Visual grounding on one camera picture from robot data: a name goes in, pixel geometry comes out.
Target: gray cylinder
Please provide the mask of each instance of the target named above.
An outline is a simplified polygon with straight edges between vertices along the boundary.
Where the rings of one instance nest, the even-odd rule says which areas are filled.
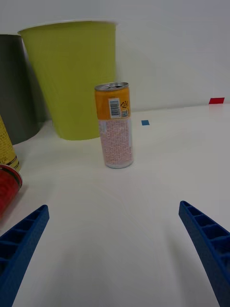
[[[0,115],[13,144],[39,131],[19,35],[0,35]]]

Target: red tape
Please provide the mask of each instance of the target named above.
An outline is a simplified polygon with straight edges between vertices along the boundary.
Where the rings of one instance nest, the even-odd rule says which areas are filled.
[[[223,103],[224,103],[224,97],[223,98],[211,98],[209,101],[210,105],[223,104]]]

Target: barcode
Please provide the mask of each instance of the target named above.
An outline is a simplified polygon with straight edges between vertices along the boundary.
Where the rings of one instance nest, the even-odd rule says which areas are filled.
[[[121,117],[120,99],[119,98],[109,99],[109,108],[110,108],[110,117],[111,118],[120,118]]]
[[[128,110],[122,111],[122,117],[128,117]]]

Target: blue square marker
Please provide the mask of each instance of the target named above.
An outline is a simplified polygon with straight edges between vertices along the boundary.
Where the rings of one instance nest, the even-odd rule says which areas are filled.
[[[149,126],[150,124],[148,120],[142,120],[141,123],[143,126]]]

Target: white tabletop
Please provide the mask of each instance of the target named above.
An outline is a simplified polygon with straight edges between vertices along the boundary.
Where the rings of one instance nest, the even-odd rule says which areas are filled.
[[[120,170],[99,138],[65,141],[51,122],[15,146],[24,185],[0,233],[43,204],[50,220],[14,307],[219,306],[178,210],[186,200],[230,230],[230,105],[132,123],[135,162]]]

